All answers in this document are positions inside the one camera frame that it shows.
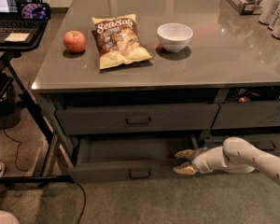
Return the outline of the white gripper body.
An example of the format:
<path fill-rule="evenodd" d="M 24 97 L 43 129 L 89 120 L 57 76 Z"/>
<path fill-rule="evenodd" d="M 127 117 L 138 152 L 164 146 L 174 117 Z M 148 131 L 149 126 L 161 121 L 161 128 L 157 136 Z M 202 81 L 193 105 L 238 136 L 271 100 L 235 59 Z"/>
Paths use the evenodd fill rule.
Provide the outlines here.
<path fill-rule="evenodd" d="M 224 167 L 224 154 L 222 147 L 198 148 L 194 151 L 190 162 L 194 169 L 201 174 L 212 173 Z"/>

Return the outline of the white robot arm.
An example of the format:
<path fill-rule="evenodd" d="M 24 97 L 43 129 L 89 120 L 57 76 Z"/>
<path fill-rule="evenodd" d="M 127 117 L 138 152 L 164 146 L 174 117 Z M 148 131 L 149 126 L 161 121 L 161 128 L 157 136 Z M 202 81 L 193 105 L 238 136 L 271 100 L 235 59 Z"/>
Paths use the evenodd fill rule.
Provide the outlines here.
<path fill-rule="evenodd" d="M 248 174 L 258 170 L 280 186 L 280 157 L 239 137 L 227 138 L 220 147 L 182 150 L 175 157 L 185 160 L 173 168 L 180 175 L 208 174 L 215 170 Z"/>

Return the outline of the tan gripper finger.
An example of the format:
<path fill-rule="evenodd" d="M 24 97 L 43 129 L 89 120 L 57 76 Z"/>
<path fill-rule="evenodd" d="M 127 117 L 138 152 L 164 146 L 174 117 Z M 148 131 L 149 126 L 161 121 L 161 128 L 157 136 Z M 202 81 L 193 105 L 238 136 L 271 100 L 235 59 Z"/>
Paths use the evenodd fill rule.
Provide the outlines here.
<path fill-rule="evenodd" d="M 173 170 L 180 175 L 195 175 L 198 172 L 197 168 L 189 161 L 174 167 Z"/>
<path fill-rule="evenodd" d="M 181 151 L 176 152 L 175 157 L 177 159 L 190 160 L 192 158 L 193 154 L 194 154 L 193 149 L 185 149 L 185 150 L 181 150 Z"/>

